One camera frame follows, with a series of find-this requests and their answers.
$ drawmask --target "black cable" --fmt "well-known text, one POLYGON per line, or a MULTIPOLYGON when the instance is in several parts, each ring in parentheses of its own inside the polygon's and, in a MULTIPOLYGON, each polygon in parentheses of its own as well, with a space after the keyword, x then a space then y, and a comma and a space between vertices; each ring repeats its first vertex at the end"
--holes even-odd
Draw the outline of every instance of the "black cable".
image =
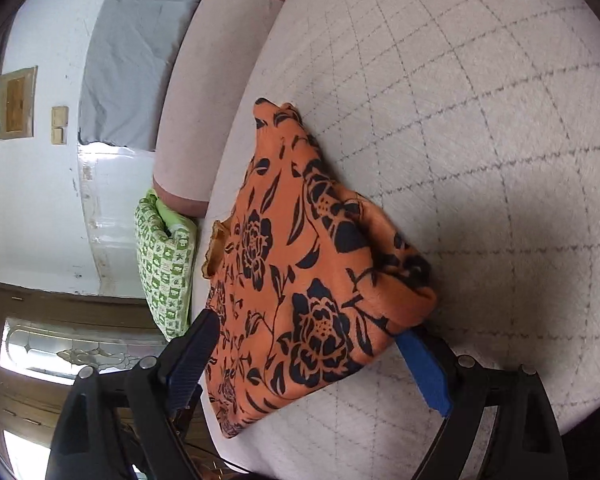
POLYGON ((187 446, 194 447, 194 448, 195 448, 195 449, 197 449, 197 450, 203 451, 203 452, 205 452, 205 453, 209 453, 209 455, 211 455, 211 456, 215 456, 215 457, 216 457, 218 460, 222 460, 223 462, 225 462, 225 463, 227 463, 227 464, 229 464, 229 465, 232 465, 232 466, 234 466, 234 467, 237 467, 238 469, 242 469, 242 470, 243 470, 245 473, 247 473, 247 474, 250 474, 250 475, 253 475, 253 474, 255 474, 253 471, 249 471, 247 468, 244 468, 244 467, 242 467, 241 465, 237 465, 237 464, 234 464, 233 462, 229 462, 227 459, 225 459, 225 458, 222 458, 220 455, 218 455, 218 454, 214 453, 213 451, 209 451, 208 449, 205 449, 205 448, 203 448, 203 447, 196 446, 195 444, 190 444, 189 442, 185 442, 185 444, 186 444, 187 446))

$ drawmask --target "wall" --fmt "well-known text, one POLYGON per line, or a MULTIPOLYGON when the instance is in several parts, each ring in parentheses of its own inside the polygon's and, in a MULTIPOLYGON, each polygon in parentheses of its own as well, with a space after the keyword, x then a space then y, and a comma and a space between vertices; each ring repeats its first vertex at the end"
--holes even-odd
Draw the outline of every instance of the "wall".
MULTIPOLYGON (((38 78, 34 137, 0 141, 0 282, 101 293, 80 200, 77 105, 102 1, 27 0, 13 24, 2 72, 37 65, 38 78), (51 107, 56 105, 70 110, 65 146, 50 143, 51 107)), ((116 183, 109 179, 108 184, 112 193, 116 183)), ((141 294, 134 272, 125 269, 130 283, 121 284, 119 295, 141 294)), ((111 284, 107 293, 118 294, 111 284)))

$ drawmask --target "green and white folded blanket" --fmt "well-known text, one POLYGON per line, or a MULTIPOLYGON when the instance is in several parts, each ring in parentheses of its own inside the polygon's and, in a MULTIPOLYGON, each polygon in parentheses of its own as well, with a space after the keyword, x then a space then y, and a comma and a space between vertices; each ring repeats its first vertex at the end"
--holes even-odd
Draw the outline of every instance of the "green and white folded blanket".
POLYGON ((149 309, 167 341, 189 327, 195 223, 172 211, 153 189, 136 208, 140 280, 149 309))

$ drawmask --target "gray pillow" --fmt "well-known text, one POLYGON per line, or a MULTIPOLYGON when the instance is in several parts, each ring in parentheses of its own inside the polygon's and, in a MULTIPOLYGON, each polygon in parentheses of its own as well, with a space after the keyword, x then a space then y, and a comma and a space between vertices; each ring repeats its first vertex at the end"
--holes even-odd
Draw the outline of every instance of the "gray pillow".
POLYGON ((104 0, 82 78, 81 144, 155 149, 173 63, 199 2, 104 0))

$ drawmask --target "switch plate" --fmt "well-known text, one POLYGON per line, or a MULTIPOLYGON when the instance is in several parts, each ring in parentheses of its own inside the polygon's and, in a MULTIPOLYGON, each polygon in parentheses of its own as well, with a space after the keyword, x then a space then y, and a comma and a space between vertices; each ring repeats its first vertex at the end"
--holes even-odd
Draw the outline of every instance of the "switch plate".
POLYGON ((66 139, 64 138, 64 130, 62 128, 51 128, 51 143, 66 144, 66 139))
POLYGON ((69 107, 54 106, 51 108, 51 127, 65 128, 69 123, 69 107))

